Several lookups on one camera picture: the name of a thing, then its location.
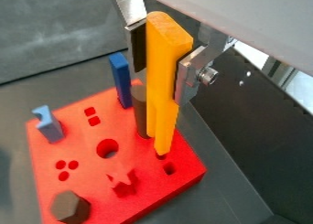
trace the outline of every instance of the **small round hole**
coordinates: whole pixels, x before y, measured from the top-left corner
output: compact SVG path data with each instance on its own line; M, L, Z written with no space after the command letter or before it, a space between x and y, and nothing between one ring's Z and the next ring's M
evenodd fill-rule
M78 161L71 161L68 164L70 169L76 169L79 167L79 162Z
M59 174L59 180L60 180L60 181L66 181L68 177L70 177L70 174L68 174L68 172L66 172L66 171L63 171L63 172Z
M155 156L159 160L165 160L166 159L166 155L158 155L158 153L155 153Z
M64 168L64 166L66 166L66 161L59 161L56 164L55 164L55 167L58 168L58 169L63 169Z

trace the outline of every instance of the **metal bracket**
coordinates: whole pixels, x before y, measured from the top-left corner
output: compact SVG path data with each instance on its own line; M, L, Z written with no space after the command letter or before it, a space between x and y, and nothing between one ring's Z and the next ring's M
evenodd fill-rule
M147 17L143 0L114 0L113 2L126 27Z
M195 96L201 82L206 86L214 83L218 72L212 68L213 61L237 42L205 24L201 24L198 38L207 45L194 50L178 63L174 99L179 106Z

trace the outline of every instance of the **gray table surface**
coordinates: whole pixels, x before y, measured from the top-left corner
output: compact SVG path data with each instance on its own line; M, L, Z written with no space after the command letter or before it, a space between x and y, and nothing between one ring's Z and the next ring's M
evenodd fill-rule
M31 110L55 110L114 86L107 57L0 86L0 223L42 223L24 123ZM202 182L138 223L260 224L273 214L190 104L178 129L201 156Z
M110 0L0 0L0 27L0 83L126 48Z

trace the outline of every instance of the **circular hole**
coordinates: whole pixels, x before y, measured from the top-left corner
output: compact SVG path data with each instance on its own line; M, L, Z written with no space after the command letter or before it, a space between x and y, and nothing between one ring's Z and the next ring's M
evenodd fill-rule
M103 140L96 146L96 154L102 158L111 158L119 151L119 144L113 139Z
M64 166L66 166L66 161L59 161L56 164L55 164L55 167L58 168L58 169L63 169L64 168Z
M71 161L68 164L70 169L76 169L79 167L79 162L78 161Z
M70 174L68 172L63 171L60 174L59 174L59 180L60 181L66 181L66 179L70 177Z
M155 156L159 160L165 160L166 159L166 155L158 155L158 153L155 153Z

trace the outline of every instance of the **yellow peg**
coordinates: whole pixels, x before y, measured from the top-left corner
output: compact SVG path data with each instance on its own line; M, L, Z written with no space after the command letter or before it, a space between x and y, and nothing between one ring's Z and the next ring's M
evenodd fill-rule
M174 85L178 59L193 48L193 37L163 12L147 15L147 134L158 155L170 152L178 118Z

